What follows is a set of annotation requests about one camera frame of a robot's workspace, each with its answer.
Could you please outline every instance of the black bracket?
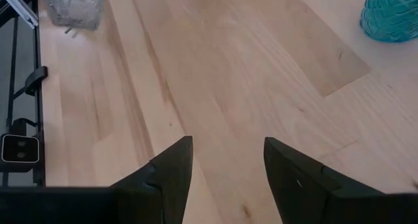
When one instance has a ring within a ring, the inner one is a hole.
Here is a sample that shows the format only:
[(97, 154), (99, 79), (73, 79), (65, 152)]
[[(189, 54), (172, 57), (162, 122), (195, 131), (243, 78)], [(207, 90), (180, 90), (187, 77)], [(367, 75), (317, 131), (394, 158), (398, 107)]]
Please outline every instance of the black bracket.
[(8, 132), (14, 135), (26, 136), (26, 125), (36, 127), (37, 124), (26, 118), (19, 118), (13, 121), (13, 124), (10, 126)]
[(48, 68), (41, 66), (40, 68), (34, 70), (25, 81), (25, 86), (13, 95), (13, 99), (16, 99), (21, 94), (26, 93), (30, 96), (35, 96), (35, 91), (40, 88), (42, 81), (48, 77)]

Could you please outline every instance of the blue container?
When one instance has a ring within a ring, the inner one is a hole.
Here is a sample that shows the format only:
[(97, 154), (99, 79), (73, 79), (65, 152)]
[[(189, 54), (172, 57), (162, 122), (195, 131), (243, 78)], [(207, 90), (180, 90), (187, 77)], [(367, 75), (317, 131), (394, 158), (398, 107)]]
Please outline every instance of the blue container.
[(418, 0), (366, 0), (360, 26), (378, 41), (414, 39), (418, 37)]

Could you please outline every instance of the teal ribbed bottle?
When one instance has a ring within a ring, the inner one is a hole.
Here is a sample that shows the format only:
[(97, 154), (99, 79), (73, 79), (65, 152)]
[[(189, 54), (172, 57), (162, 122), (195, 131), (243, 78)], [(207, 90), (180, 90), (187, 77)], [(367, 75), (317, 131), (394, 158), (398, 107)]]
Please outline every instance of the teal ribbed bottle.
[(366, 0), (360, 26), (369, 37), (383, 42), (418, 37), (418, 0)]

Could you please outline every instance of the gray object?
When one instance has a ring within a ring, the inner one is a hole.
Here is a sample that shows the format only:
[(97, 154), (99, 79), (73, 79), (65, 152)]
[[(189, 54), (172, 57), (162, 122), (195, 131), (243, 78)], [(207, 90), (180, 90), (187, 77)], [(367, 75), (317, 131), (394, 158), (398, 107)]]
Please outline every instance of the gray object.
[(97, 29), (105, 0), (42, 0), (55, 25)]

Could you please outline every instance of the wooden floor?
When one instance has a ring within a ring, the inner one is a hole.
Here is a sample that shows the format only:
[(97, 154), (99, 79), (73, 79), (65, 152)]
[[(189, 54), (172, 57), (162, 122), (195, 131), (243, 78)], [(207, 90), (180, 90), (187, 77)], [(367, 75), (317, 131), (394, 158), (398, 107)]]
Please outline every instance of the wooden floor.
[(359, 28), (364, 0), (108, 0), (74, 38), (40, 8), (48, 185), (110, 185), (184, 135), (184, 223), (278, 223), (274, 136), (387, 193), (418, 182), (418, 40)]

